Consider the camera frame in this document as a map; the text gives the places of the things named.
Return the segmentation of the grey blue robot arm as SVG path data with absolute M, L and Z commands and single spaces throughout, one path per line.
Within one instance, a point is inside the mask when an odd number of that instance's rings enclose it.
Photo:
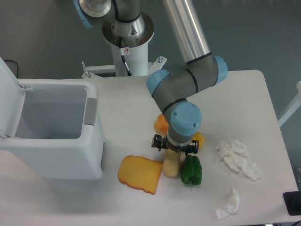
M 165 137 L 155 135 L 152 147 L 185 154 L 197 153 L 193 140 L 202 114 L 187 98 L 225 80 L 228 68 L 213 56 L 190 0 L 163 2 L 186 68 L 171 74 L 148 62 L 148 43 L 154 34 L 152 19 L 141 11 L 138 0 L 76 0 L 82 23 L 90 28 L 102 25 L 110 44 L 117 76 L 147 76 L 148 91 L 168 122 Z

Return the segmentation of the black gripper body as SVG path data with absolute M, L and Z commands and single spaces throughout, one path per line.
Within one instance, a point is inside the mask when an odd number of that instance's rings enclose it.
M 197 154 L 199 150 L 199 143 L 197 140 L 178 142 L 173 140 L 168 133 L 165 137 L 162 137 L 159 134 L 154 135 L 151 142 L 151 147 L 158 149 L 158 146 L 160 145 L 162 146 L 162 149 L 171 149 L 177 153 L 188 151 L 189 154 Z

